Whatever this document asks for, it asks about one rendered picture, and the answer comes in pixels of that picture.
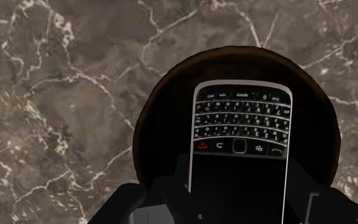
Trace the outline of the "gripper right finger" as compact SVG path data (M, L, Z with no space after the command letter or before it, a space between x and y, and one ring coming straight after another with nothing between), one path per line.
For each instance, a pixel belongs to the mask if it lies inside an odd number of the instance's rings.
M302 224L358 224L358 203L318 185L294 159L287 166L286 200Z

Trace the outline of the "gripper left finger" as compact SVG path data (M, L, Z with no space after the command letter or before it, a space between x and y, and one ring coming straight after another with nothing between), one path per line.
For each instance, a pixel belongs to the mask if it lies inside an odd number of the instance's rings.
M120 185L87 224L204 224L204 211L181 182L189 156L177 158L174 176L156 178L149 189Z

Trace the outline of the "black keypad phone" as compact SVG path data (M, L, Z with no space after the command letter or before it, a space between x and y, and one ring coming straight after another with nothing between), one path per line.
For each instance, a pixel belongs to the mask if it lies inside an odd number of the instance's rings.
M283 224L292 105L267 81L195 88L188 189L220 224Z

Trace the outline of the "dark brown round bowl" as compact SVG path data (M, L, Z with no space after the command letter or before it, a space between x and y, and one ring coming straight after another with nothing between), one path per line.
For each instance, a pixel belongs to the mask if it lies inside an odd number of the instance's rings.
M189 153L195 87L209 80L241 79L270 81L290 89L289 154L318 184L331 185L341 144L332 102L295 62L255 46L224 46L196 53L156 84L134 131L134 166L140 184L149 188L155 178L174 175L178 156Z

